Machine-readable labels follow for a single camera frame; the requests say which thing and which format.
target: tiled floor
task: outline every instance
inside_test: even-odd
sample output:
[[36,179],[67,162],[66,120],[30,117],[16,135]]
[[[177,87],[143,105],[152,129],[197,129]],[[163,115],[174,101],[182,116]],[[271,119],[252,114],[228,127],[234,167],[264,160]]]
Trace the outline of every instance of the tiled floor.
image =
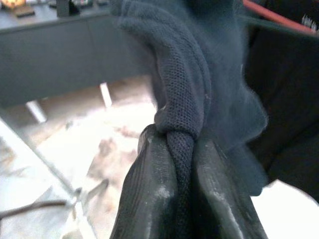
[[[108,109],[98,87],[39,101],[48,116],[43,124],[37,124],[24,106],[7,109],[37,150],[73,187],[89,190],[101,180],[109,180],[107,189],[87,205],[88,220],[98,239],[109,238],[124,177],[137,155],[138,136],[153,123],[155,114],[147,77],[109,87],[113,105]],[[3,140],[0,150],[0,211],[39,197],[65,197],[56,186],[49,190],[51,179],[36,160],[11,151]],[[253,202],[269,239],[319,238],[319,207],[298,190],[276,182]],[[52,208],[6,219],[0,239],[60,239],[72,229],[68,216],[65,208]],[[81,237],[73,232],[67,238]]]

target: dark countertop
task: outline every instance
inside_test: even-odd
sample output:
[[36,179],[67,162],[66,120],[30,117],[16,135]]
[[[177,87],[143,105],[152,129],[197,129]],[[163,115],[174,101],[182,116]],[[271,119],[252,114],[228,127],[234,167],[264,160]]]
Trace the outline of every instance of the dark countertop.
[[32,6],[35,15],[18,18],[6,9],[0,9],[0,33],[18,31],[30,27],[41,27],[50,24],[59,24],[66,21],[83,20],[101,15],[109,15],[110,10],[107,5],[80,9],[80,14],[69,17],[57,17],[56,9],[49,7],[46,3]]

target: dark blue cloth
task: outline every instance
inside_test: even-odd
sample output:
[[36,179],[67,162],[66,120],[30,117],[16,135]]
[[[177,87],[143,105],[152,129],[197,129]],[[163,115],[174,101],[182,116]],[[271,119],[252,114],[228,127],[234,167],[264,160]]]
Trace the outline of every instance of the dark blue cloth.
[[112,13],[119,16],[118,27],[154,53],[153,81],[161,86],[155,89],[161,103],[155,123],[166,134],[178,182],[175,238],[190,238],[191,161],[200,133],[230,156],[251,194],[259,194],[267,181],[242,149],[267,124],[242,77],[243,26],[233,0],[114,0]]

